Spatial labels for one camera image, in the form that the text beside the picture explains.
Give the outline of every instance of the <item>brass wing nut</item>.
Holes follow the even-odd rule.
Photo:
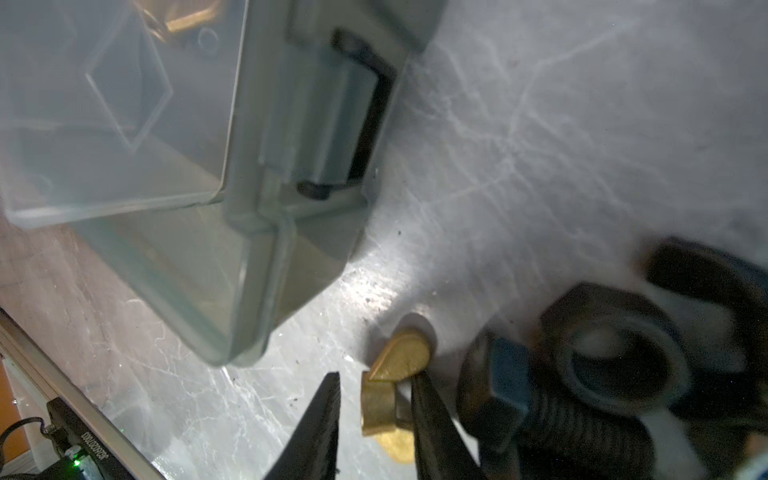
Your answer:
[[[375,436],[398,463],[415,461],[413,427],[397,419],[397,382],[426,369],[432,347],[417,329],[397,332],[387,342],[369,372],[362,374],[360,411],[363,436]]]
[[[170,41],[195,28],[215,22],[229,0],[134,0],[149,31],[161,41]]]

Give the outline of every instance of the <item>clear plastic box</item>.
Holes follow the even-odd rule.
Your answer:
[[[294,200],[295,214],[249,235],[227,225],[222,204],[74,228],[203,360],[248,366],[276,325],[341,274],[369,211],[359,187]]]
[[[20,227],[206,203],[246,0],[24,0],[0,13],[0,191]]]

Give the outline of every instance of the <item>black cable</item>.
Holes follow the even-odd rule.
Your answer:
[[[43,435],[45,438],[49,438],[50,435],[46,433],[45,431],[45,420],[43,420],[40,417],[29,417],[28,419],[19,420],[18,422],[14,423],[13,425],[9,426],[5,429],[5,431],[0,434],[0,472],[2,472],[3,467],[5,467],[5,450],[3,449],[3,445],[5,444],[5,440],[8,439],[8,437],[18,428],[23,427],[24,425],[27,425],[28,423],[35,423],[40,422],[40,434]],[[0,477],[0,480],[3,480],[4,478],[19,478],[27,480],[24,477],[19,477],[18,475],[6,475],[5,477]]]

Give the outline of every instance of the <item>white marble veining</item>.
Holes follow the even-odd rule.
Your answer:
[[[170,479],[261,478],[330,370],[339,478],[415,478],[359,434],[369,346],[402,314],[432,321],[450,386],[488,319],[531,341],[576,281],[637,288],[670,233],[768,266],[767,59],[759,0],[451,0],[361,246],[257,365],[204,365],[67,227],[0,223],[0,305]]]

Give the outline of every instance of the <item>metal nut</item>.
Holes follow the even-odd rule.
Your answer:
[[[363,436],[393,432],[397,429],[396,396],[394,382],[372,382],[368,372],[362,373],[360,412]]]
[[[639,415],[690,387],[672,322],[644,296],[580,283],[541,315],[563,382],[605,412]]]
[[[415,437],[412,428],[397,427],[391,432],[379,433],[376,435],[376,441],[395,462],[413,463],[415,461]]]
[[[227,10],[229,0],[134,0],[152,35],[168,41],[194,28],[209,25]]]
[[[432,354],[427,337],[417,329],[397,332],[373,363],[368,380],[401,382],[427,368]]]

